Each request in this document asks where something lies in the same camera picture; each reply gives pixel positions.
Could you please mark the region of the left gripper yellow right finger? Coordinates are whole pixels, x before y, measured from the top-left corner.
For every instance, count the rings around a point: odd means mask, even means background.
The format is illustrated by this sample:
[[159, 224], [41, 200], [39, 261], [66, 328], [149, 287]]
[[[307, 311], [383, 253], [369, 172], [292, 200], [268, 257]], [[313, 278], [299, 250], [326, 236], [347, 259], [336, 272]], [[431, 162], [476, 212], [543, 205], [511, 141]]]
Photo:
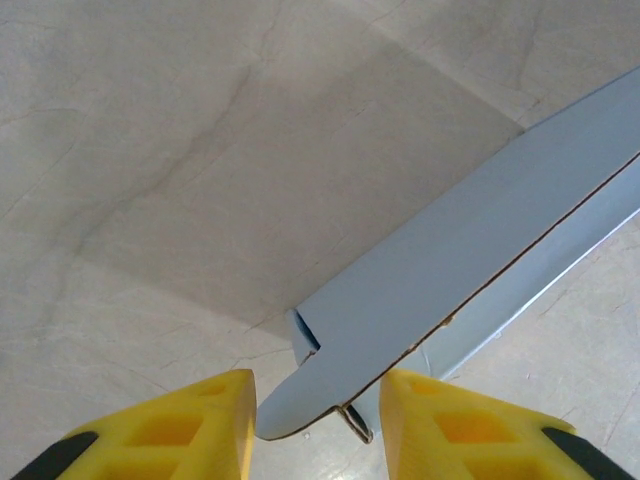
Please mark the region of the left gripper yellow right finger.
[[403, 369], [380, 382], [392, 479], [627, 479], [556, 417]]

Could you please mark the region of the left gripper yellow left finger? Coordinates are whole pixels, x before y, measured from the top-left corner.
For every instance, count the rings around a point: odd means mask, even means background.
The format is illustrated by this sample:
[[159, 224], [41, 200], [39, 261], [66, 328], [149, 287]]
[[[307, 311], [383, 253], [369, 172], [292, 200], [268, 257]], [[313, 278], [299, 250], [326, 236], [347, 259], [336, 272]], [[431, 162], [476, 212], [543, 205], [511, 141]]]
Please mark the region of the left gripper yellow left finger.
[[234, 369], [95, 419], [16, 473], [18, 479], [246, 479], [256, 389]]

